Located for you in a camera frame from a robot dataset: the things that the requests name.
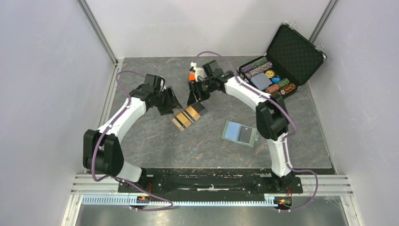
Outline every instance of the orange object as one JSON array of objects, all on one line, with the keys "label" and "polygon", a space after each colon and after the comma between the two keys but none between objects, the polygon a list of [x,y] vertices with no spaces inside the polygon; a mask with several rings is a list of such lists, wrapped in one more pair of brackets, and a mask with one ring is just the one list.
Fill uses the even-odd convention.
[{"label": "orange object", "polygon": [[190,76],[188,77],[188,81],[195,81],[195,73],[190,73]]}]

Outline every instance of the poker chip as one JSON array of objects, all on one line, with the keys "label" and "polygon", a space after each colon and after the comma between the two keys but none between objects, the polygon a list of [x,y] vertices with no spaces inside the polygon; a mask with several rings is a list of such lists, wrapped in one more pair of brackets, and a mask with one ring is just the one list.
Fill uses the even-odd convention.
[{"label": "poker chip", "polygon": [[277,77],[271,78],[271,81],[273,83],[277,83],[277,82],[281,81],[281,78],[277,75]]},{"label": "poker chip", "polygon": [[266,93],[275,93],[280,89],[280,86],[278,86],[277,84],[273,84],[271,86],[269,86],[267,89],[265,89]]},{"label": "poker chip", "polygon": [[267,62],[267,63],[255,68],[255,69],[251,70],[250,72],[245,73],[245,75],[246,75],[247,78],[251,79],[255,75],[257,75],[259,73],[262,73],[262,72],[268,70],[271,67],[273,67],[273,64],[269,61],[269,62]]},{"label": "poker chip", "polygon": [[285,96],[285,95],[287,95],[288,93],[294,91],[295,89],[296,89],[296,85],[293,84],[293,83],[290,83],[290,84],[288,84],[287,86],[283,87],[283,88],[280,90],[280,93],[281,93],[283,96]]},{"label": "poker chip", "polygon": [[279,81],[277,84],[280,86],[280,88],[283,88],[284,86],[289,84],[289,80],[287,78],[285,78],[285,79]]},{"label": "poker chip", "polygon": [[266,76],[267,76],[269,79],[273,78],[274,75],[275,75],[274,71],[272,71],[272,70],[266,71],[265,74],[266,74]]},{"label": "poker chip", "polygon": [[265,63],[267,63],[267,58],[262,57],[262,58],[260,58],[259,60],[253,62],[251,65],[252,65],[254,68],[257,68],[257,67],[259,67],[259,66],[261,66],[261,65],[263,65],[263,64],[265,64]]},{"label": "poker chip", "polygon": [[242,68],[242,71],[247,73],[247,72],[249,72],[249,71],[251,71],[253,69],[255,69],[253,65],[247,65],[247,66]]}]

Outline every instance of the yellow poker chip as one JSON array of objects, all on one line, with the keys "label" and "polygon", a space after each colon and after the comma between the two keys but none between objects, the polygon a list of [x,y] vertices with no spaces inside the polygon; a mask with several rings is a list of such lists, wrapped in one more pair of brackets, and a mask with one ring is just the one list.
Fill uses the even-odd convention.
[{"label": "yellow poker chip", "polygon": [[266,76],[269,78],[269,79],[271,79],[271,78],[273,78],[274,77],[274,71],[266,71]]}]

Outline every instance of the floor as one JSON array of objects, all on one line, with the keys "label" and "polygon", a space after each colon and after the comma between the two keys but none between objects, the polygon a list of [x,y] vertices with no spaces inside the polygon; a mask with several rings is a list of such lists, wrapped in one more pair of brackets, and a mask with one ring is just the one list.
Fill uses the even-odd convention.
[{"label": "floor", "polygon": [[[238,67],[255,56],[227,57]],[[225,70],[231,70],[217,57],[201,57],[199,65],[216,59]],[[163,76],[183,107],[186,107],[190,62],[193,57],[128,58],[122,70],[135,70]],[[134,74],[122,74],[121,83],[130,91],[144,79]],[[124,103],[125,94],[117,88],[113,115]],[[285,100],[288,113],[294,120],[298,134],[288,139],[291,162],[295,168],[331,168],[319,120],[307,85]],[[247,147],[222,139],[227,120],[256,127],[255,113],[238,99],[214,92],[203,104],[209,112],[181,132],[172,122],[175,115],[160,116],[156,108],[140,117],[121,142],[125,160],[134,165],[155,167],[244,167],[270,168],[271,157],[263,137],[254,147]]]},{"label": "floor", "polygon": [[[302,204],[307,199],[295,197],[293,204]],[[165,211],[134,212],[126,206],[82,205],[76,225],[348,226],[348,222],[340,197],[330,196],[317,197],[308,208],[281,214],[271,207],[175,207]]]}]

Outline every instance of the metal corner post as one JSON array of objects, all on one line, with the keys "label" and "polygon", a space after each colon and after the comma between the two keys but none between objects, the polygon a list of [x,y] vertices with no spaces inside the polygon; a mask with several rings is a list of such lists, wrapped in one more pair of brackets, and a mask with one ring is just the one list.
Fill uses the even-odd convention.
[{"label": "metal corner post", "polygon": [[101,31],[100,26],[98,25],[96,18],[93,15],[90,7],[86,0],[77,0],[80,8],[82,9],[83,13],[85,14],[86,18],[90,26],[93,28],[94,33],[96,33],[98,39],[101,42],[101,45],[104,47],[105,52],[107,53],[108,57],[110,58],[111,62],[116,65],[118,63],[118,59],[116,58],[115,54],[113,53],[110,44],[108,43],[107,39],[105,38],[103,31]]},{"label": "metal corner post", "polygon": [[333,9],[336,7],[339,0],[330,0],[324,10],[323,14],[321,15],[319,21],[316,24],[311,36],[309,37],[309,41],[314,43],[319,36],[321,30],[323,29],[324,25],[326,24],[328,18],[330,17]]},{"label": "metal corner post", "polygon": [[109,81],[108,89],[105,95],[105,100],[103,104],[103,110],[101,112],[100,118],[98,120],[98,126],[103,125],[109,119],[113,97],[115,95],[116,88],[118,86],[116,82],[116,76],[121,71],[123,65],[123,59],[118,60],[118,63],[114,66],[112,76]]}]

